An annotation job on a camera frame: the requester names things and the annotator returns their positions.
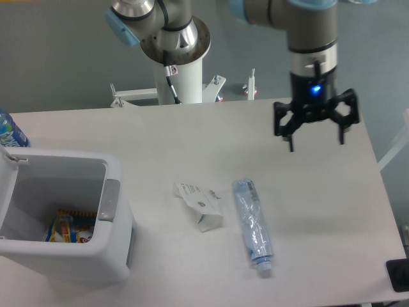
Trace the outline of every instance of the crushed plastic bottle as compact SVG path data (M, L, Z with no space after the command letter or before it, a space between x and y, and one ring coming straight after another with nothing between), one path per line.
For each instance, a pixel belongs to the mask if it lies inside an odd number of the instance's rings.
M7 112L0 109L0 144L5 147L30 147L30 141Z
M234 181L233 196L251 262L259 271L270 270L274 254L254 182L248 178Z

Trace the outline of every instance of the metal bracket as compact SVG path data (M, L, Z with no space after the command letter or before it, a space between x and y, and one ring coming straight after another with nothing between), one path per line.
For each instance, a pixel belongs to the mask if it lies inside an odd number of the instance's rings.
M225 77L215 75L202 92L202 103L216 102L224 83L226 83Z
M216 75L209 84L203 85L202 102L217 102L219 100L220 90L226 83L226 78ZM156 88L148 88L144 90L132 91L116 91L114 85L111 83L112 97L114 99L111 107L137 107L129 103L131 100L145 100L158 98L158 91Z

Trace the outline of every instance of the trash can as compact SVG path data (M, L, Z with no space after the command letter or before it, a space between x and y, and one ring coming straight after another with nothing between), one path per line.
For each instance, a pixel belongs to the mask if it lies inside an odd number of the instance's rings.
M0 255L49 278L126 279L135 221L119 160L103 153L0 149ZM61 208L96 212L88 242L44 242Z

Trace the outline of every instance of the bottle cap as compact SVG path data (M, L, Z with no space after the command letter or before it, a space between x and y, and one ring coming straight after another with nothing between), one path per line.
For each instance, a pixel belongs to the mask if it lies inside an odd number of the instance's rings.
M272 269L272 266L271 266L270 261L264 261L264 262L260 262L259 264L257 264L257 270L260 272L271 270L271 269Z

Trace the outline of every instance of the white table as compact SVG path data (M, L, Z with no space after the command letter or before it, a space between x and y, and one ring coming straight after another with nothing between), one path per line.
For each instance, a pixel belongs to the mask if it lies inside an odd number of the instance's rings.
M295 152L272 132L272 101L13 115L34 147L108 152L125 170L137 221L125 283L49 281L0 258L1 306L312 307L394 301L385 262L403 258L363 123L304 125ZM255 181L275 249L273 274L251 268L231 194ZM224 226L201 233L174 181L219 194Z

